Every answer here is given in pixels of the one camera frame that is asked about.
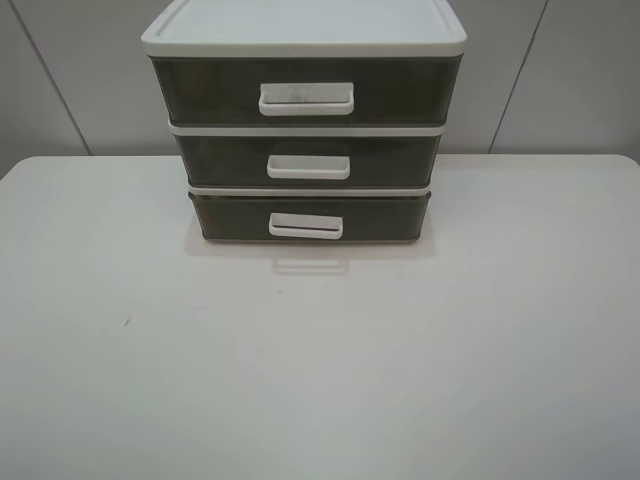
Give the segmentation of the smoky translucent drawer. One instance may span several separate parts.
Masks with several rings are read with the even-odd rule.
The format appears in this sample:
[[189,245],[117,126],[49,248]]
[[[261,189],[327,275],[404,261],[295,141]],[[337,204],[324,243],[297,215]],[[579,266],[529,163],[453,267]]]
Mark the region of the smoky translucent drawer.
[[415,241],[430,197],[189,196],[207,240],[289,243]]
[[194,187],[396,189],[429,184],[440,138],[183,136],[177,143]]
[[[160,58],[152,64],[176,126],[400,127],[446,122],[461,59],[432,58]],[[267,84],[349,83],[346,115],[267,116]]]

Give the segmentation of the white plastic drawer cabinet frame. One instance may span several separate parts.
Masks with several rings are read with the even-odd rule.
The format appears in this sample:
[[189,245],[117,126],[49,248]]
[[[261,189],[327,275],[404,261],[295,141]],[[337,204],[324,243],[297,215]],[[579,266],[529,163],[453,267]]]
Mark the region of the white plastic drawer cabinet frame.
[[[459,57],[466,32],[445,1],[175,1],[145,30],[146,55],[160,58],[432,58]],[[346,115],[354,107],[349,83],[267,84],[259,110],[267,116]],[[208,127],[169,128],[178,137],[422,137],[444,133],[420,127]],[[422,196],[420,188],[212,188],[219,196]]]

